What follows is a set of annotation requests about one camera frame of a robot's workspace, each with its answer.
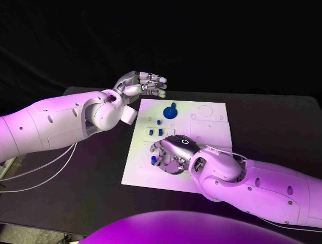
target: robotic arm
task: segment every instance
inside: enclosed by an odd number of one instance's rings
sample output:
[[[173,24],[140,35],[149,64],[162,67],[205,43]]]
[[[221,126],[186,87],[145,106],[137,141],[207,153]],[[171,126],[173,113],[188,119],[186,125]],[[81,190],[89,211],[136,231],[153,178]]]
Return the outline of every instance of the robotic arm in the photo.
[[[0,163],[34,151],[74,144],[110,130],[119,120],[130,125],[136,111],[126,105],[139,95],[163,98],[165,82],[150,73],[132,71],[113,89],[44,99],[0,117]]]
[[[158,159],[150,164],[163,172],[189,177],[204,197],[225,201],[241,211],[280,224],[322,228],[322,180],[271,163],[242,157],[209,146],[199,148],[184,135],[153,143]]]

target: black background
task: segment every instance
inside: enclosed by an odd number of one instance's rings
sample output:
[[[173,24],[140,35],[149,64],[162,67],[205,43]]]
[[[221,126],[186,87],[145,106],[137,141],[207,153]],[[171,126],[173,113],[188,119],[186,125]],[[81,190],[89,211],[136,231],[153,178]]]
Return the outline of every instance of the black background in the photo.
[[[322,107],[322,1],[303,2],[0,1],[0,115],[130,70],[169,90],[313,96]]]

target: blue object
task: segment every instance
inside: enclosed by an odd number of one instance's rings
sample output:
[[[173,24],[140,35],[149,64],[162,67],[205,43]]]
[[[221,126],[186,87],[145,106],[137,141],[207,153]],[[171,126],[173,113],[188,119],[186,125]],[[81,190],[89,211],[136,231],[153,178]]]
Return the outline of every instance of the blue object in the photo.
[[[175,103],[172,103],[171,106],[163,109],[163,117],[172,119],[175,118],[176,114]]]
[[[155,156],[150,157],[150,164],[155,165]]]

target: hole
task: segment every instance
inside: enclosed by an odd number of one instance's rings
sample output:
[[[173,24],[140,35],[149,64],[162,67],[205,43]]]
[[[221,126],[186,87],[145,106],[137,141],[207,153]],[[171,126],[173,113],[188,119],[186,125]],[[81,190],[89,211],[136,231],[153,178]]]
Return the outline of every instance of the hole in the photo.
[[[47,120],[50,123],[53,123],[53,117],[50,115],[47,116]]]
[[[73,115],[77,117],[77,111],[74,108],[71,109],[71,112],[73,112]]]
[[[293,188],[290,186],[287,186],[287,195],[293,194]]]
[[[261,185],[261,181],[258,178],[255,178],[254,185],[258,187]]]

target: robotic hand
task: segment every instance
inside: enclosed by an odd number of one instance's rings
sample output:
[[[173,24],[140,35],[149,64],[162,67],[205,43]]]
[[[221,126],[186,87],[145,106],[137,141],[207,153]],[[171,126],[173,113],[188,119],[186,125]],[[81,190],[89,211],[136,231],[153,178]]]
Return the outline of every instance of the robotic hand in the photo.
[[[113,89],[44,99],[0,117],[0,163],[34,151],[63,148],[110,130],[117,121],[129,125],[136,111],[126,106],[139,95],[165,97],[166,79],[129,72]]]
[[[184,135],[166,137],[149,148],[159,148],[150,164],[163,172],[189,178],[207,199],[225,201],[241,211],[280,224],[322,228],[322,180],[271,163],[235,160],[209,146],[199,148]]]

